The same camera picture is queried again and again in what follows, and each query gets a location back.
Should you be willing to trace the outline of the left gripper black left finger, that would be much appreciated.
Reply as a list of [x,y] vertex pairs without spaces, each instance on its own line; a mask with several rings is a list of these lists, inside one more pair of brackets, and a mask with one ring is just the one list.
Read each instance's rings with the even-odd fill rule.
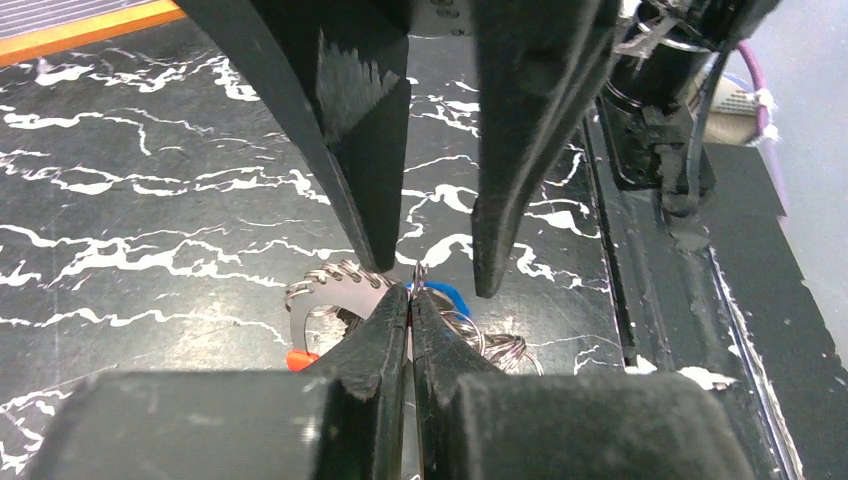
[[397,479],[408,291],[298,371],[111,372],[50,424],[33,479]]

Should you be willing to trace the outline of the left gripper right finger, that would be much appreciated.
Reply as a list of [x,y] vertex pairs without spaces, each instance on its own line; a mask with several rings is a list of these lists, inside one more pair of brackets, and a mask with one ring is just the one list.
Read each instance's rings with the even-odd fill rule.
[[426,479],[750,479],[721,405],[677,373],[509,375],[410,303]]

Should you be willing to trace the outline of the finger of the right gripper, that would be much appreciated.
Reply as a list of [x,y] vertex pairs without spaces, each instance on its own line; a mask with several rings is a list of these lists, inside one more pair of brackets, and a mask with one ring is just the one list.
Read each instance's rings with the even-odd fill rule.
[[609,75],[618,1],[475,1],[475,291],[501,286],[530,197]]
[[300,150],[359,261],[399,235],[411,86],[406,29],[375,1],[184,1]]

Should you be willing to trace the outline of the orange wooden shoe rack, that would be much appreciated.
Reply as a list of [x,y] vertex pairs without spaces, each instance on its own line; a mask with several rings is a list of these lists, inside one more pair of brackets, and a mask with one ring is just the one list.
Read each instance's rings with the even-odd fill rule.
[[3,67],[186,17],[172,1],[3,1]]

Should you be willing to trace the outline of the metal keyring with red handle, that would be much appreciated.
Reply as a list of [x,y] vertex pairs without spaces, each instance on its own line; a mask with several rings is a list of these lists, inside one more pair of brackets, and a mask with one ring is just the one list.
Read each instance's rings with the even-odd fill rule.
[[[292,349],[286,354],[286,366],[300,371],[316,361],[323,350],[310,347],[308,324],[311,321],[338,320],[350,334],[374,312],[396,280],[369,271],[344,259],[327,262],[304,274],[289,285],[285,308],[290,315]],[[478,354],[506,373],[517,373],[522,364],[544,374],[539,360],[526,340],[514,334],[486,333],[471,318],[471,310],[459,291],[446,283],[427,281],[422,289],[430,294],[437,311],[453,335],[463,339]]]

